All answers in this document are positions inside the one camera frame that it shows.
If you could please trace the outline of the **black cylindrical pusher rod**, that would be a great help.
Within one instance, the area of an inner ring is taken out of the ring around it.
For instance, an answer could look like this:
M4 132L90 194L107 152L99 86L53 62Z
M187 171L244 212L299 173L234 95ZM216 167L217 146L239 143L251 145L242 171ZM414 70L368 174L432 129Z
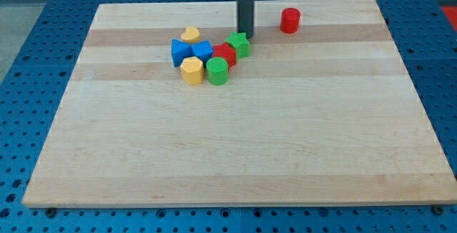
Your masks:
M254 33L255 0L236 0L237 32L250 39Z

